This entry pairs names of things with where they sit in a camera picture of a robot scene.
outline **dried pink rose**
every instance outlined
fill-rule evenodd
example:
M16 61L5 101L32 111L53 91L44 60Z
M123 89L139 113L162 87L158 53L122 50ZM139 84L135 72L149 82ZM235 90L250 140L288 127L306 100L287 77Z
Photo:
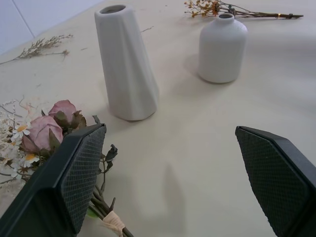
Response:
M71 123L73 114L77 110L69 100L60 100L54 104L53 108L48 112L48 115L54 117L59 111L63 112L67 117L68 123Z
M35 143L35 145L41 149L47 149L50 151L49 145L49 130L54 133L57 140L61 143L63 141L63 130L56 123L51 116L42 116L31 121L31 128L29 129L29 137ZM29 152L37 152L37 148L25 135L22 138L23 147Z

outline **textured gripper pad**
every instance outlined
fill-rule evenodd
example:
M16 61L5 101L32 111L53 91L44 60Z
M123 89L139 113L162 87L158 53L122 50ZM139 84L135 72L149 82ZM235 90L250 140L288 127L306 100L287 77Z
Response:
M308 186L270 141L236 133L252 190L278 237L285 237L309 196Z
M61 184L61 195L70 221L79 233L92 197L106 128L84 137Z

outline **dried baby's breath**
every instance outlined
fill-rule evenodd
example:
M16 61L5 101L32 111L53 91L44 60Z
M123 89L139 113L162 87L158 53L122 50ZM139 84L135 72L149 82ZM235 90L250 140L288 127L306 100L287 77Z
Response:
M53 36L51 39L48 39L46 41L44 41L45 38L39 39L35 43L32 43L31 47L29 47L28 49L24 48L22 53L19 56L9 61L2 62L0 63L0 65L17 60L17 59L32 58L32 57L41 56L41 55L63 54L64 56L66 56L67 54L69 54L68 50L64 50L63 52L60 52L60 53L47 53L47 54L43 54L42 51L48 48L58 47L58 44L62 43L63 39L69 39L72 37L73 35L69 34L67 36L65 35Z

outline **beige table surface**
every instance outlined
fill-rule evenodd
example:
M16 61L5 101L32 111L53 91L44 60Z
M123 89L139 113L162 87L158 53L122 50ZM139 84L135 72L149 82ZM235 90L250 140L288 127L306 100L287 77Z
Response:
M113 143L119 155L105 197L117 198L116 213L135 237L275 236L252 193L234 131L245 125L284 136L316 164L316 2L234 0L305 17L242 20L249 41L241 74L222 85L196 73L199 33L209 19L184 14L182 0L129 3L141 30L153 26L142 33L160 88L153 116L126 122L107 109L94 11L109 2L39 37L73 34L53 50L68 49L65 59L52 55L1 65L0 101L25 95L49 108L69 99L89 124L95 114L106 123L104 152ZM103 231L85 220L79 236L102 237Z

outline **vase opening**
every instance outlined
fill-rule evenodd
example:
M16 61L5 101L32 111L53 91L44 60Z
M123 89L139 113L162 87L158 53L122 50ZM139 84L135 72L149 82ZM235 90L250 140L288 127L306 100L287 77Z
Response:
M224 14L220 14L218 17L222 18L222 19L228 19L228 18L233 18L234 15L232 15L230 13L224 13Z
M111 13L122 11L125 8L126 8L126 6L124 6L124 5L108 6L106 8L103 8L102 10L100 10L100 13L101 14L111 14Z

